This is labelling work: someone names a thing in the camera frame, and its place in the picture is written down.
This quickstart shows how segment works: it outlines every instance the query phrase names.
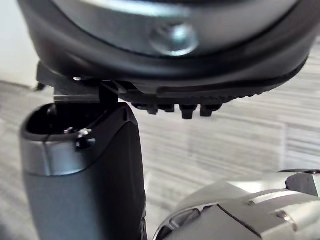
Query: gray marble floor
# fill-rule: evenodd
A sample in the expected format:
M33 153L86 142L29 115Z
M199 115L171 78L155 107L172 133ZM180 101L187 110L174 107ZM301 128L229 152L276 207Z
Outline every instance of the gray marble floor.
M50 89L0 83L0 239L36 240L23 191L18 129ZM320 45L303 71L268 93L225 104L211 118L182 120L134 110L139 121L149 237L190 193L214 181L290 168L320 169Z

